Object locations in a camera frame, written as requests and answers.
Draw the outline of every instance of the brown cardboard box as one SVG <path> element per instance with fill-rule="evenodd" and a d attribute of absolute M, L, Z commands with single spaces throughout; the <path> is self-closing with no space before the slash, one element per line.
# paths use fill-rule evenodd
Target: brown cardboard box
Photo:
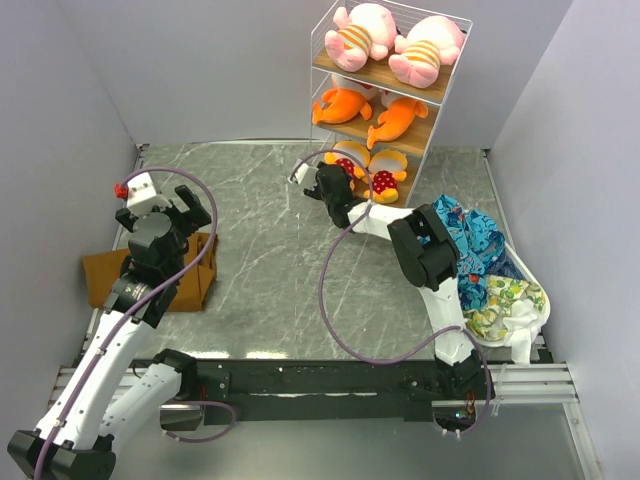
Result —
<path fill-rule="evenodd" d="M 209 238 L 208 233 L 194 233 L 189 237 L 189 252 L 184 257 L 185 265 L 193 261 L 202 251 Z M 218 238 L 200 263 L 182 277 L 178 294 L 169 305 L 170 312 L 198 312 L 204 310 L 207 291 L 216 279 L 215 250 Z M 100 308 L 104 304 L 113 282 L 120 276 L 120 265 L 129 254 L 129 249 L 114 250 L 82 258 L 89 288 L 89 305 Z"/>

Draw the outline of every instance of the floral cloth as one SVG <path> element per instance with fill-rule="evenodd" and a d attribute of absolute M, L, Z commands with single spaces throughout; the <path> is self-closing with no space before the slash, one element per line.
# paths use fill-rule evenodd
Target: floral cloth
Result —
<path fill-rule="evenodd" d="M 490 341 L 505 338 L 508 325 L 503 323 L 507 317 L 516 317 L 513 307 L 518 301 L 530 300 L 533 307 L 542 313 L 547 297 L 542 287 L 534 282 L 514 278 L 487 276 L 488 304 L 482 309 L 464 311 L 467 327 L 478 337 Z"/>

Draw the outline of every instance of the red connector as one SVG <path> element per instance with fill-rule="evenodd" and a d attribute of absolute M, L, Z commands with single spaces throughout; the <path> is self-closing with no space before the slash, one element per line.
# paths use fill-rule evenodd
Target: red connector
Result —
<path fill-rule="evenodd" d="M 115 192 L 116 197 L 121 198 L 122 200 L 126 200 L 129 196 L 129 188 L 126 186 L 121 187 L 119 183 L 116 183 L 113 186 L 113 191 Z"/>

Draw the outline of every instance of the plush toy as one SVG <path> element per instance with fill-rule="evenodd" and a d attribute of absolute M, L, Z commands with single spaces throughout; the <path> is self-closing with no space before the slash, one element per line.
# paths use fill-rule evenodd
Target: plush toy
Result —
<path fill-rule="evenodd" d="M 343 152 L 350 153 L 356 157 L 360 162 L 367 167 L 371 160 L 371 153 L 366 149 L 364 145 L 355 140 L 344 140 L 337 142 L 333 147 L 335 150 L 341 150 Z M 339 153 L 327 152 L 324 155 L 324 163 L 329 165 L 340 165 L 351 177 L 351 190 L 355 188 L 354 180 L 365 177 L 364 170 L 355 164 L 350 158 L 340 155 Z"/>
<path fill-rule="evenodd" d="M 425 88 L 438 78 L 440 65 L 458 59 L 464 34 L 447 17 L 435 15 L 418 22 L 407 38 L 395 39 L 396 54 L 389 57 L 389 67 L 396 78 L 416 88 Z"/>
<path fill-rule="evenodd" d="M 350 15 L 340 7 L 333 22 L 340 30 L 328 31 L 324 46 L 333 63 L 347 72 L 360 70 L 369 56 L 374 60 L 385 58 L 397 35 L 391 12 L 376 3 L 361 3 Z"/>
<path fill-rule="evenodd" d="M 374 202 L 392 203 L 398 199 L 398 182 L 407 179 L 407 165 L 407 157 L 397 150 L 381 150 L 373 156 L 367 170 L 373 177 Z M 369 198 L 368 189 L 364 198 Z"/>
<path fill-rule="evenodd" d="M 378 117 L 380 127 L 376 128 L 373 125 L 369 127 L 367 148 L 373 148 L 373 145 L 378 141 L 395 140 L 407 131 L 416 116 L 426 118 L 429 113 L 425 103 L 415 98 L 404 97 L 385 90 L 382 92 L 381 99 L 387 110 Z"/>
<path fill-rule="evenodd" d="M 322 94 L 322 100 L 329 105 L 322 108 L 319 102 L 313 104 L 311 122 L 316 125 L 324 123 L 344 123 L 360 113 L 365 120 L 372 115 L 369 100 L 378 94 L 378 89 L 371 85 L 354 82 L 340 75 L 331 75 L 333 87 Z"/>

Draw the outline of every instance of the wire shelf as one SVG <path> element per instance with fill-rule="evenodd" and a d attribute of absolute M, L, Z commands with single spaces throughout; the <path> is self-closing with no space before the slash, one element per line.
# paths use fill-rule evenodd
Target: wire shelf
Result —
<path fill-rule="evenodd" d="M 311 102 L 309 105 L 309 118 L 311 118 L 311 105 L 313 105 L 315 101 L 322 103 L 321 97 L 323 92 L 331 88 L 331 74 L 339 75 L 360 83 L 372 85 L 379 89 L 388 90 L 425 102 L 429 107 L 429 115 L 426 120 L 416 119 L 410 129 L 396 141 L 376 145 L 376 148 L 395 148 L 413 156 L 416 160 L 420 159 L 419 162 L 416 160 L 411 162 L 415 165 L 415 169 L 412 171 L 411 175 L 412 182 L 410 186 L 408 183 L 405 184 L 407 186 L 407 192 L 405 192 L 402 195 L 402 198 L 398 201 L 397 206 L 405 206 L 409 203 L 411 196 L 413 195 L 413 191 L 417 183 L 415 179 L 419 178 L 425 164 L 433 133 L 438 126 L 440 117 L 442 116 L 440 115 L 440 111 L 451 90 L 453 80 L 455 79 L 455 75 L 458 70 L 458 64 L 460 63 L 460 58 L 462 58 L 464 53 L 473 22 L 465 18 L 434 12 L 423 8 L 411 7 L 390 0 L 378 0 L 377 3 L 389 9 L 393 15 L 398 30 L 404 36 L 406 36 L 418 22 L 432 15 L 442 15 L 449 18 L 465 33 L 464 43 L 458 60 L 453 65 L 443 65 L 440 68 L 438 79 L 434 84 L 427 88 L 418 89 L 398 81 L 395 78 L 395 75 L 391 72 L 386 58 L 380 61 L 375 61 L 369 58 L 366 65 L 357 72 L 345 72 L 335 65 L 331 59 L 329 59 L 324 47 L 324 38 L 328 31 L 337 29 L 337 26 L 333 23 L 333 16 L 336 10 L 338 7 L 342 6 L 350 12 L 354 7 L 362 3 L 367 2 L 365 0 L 336 0 L 311 32 L 311 80 L 309 91 L 309 98 Z M 379 103 L 379 99 L 374 99 L 371 102 L 374 110 L 377 109 L 376 114 L 371 121 L 365 122 L 361 118 L 357 117 L 350 122 L 340 125 L 318 125 L 316 127 L 311 125 L 309 138 L 313 138 L 314 132 L 317 133 L 318 128 L 321 128 L 331 132 L 325 143 L 332 140 L 335 141 L 336 139 L 343 137 L 366 141 L 368 125 L 372 122 L 375 124 L 377 115 L 382 111 L 382 107 L 377 105 L 376 102 Z"/>

